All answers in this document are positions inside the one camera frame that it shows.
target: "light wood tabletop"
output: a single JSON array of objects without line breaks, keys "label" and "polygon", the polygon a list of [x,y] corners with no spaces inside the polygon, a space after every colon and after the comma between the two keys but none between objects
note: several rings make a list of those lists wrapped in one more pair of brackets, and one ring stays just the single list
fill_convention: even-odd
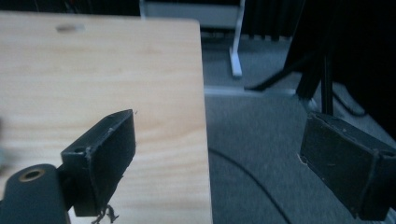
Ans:
[{"label": "light wood tabletop", "polygon": [[[199,32],[195,21],[1,12],[0,195],[12,174],[58,167],[97,121],[132,108],[136,154],[110,201],[115,223],[211,223]],[[94,220],[72,210],[73,224]]]}]

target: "black metal stand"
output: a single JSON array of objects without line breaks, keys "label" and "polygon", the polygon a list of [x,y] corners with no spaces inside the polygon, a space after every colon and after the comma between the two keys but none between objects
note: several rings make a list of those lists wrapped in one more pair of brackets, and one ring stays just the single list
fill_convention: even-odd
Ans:
[{"label": "black metal stand", "polygon": [[38,164],[9,178],[0,223],[66,224],[72,206],[78,217],[98,217],[109,211],[108,202],[135,152],[133,111],[105,117],[62,152],[63,164]]},{"label": "black metal stand", "polygon": [[[254,87],[246,88],[246,90],[265,91],[281,79],[290,75],[291,72],[301,71],[303,76],[296,89],[298,97],[301,100],[311,100],[321,81],[322,113],[332,115],[332,56],[337,41],[344,31],[348,13],[353,9],[354,4],[354,0],[338,0],[328,6],[317,6],[315,1],[306,1],[296,35],[305,36],[304,33],[308,29],[307,27],[309,27],[306,23],[312,22],[315,16],[317,16],[310,15],[310,11],[320,10],[317,7],[331,8],[326,8],[328,18],[323,20],[324,24],[321,24],[320,28],[322,30],[320,35],[317,34],[318,39],[313,40],[315,42],[313,45],[316,47],[314,49],[302,48],[295,50],[298,53],[293,52],[291,56],[289,51],[288,58],[292,58],[292,60],[287,60],[284,69],[264,80],[264,82]],[[300,36],[295,36],[292,45],[298,46],[303,40]]]}]

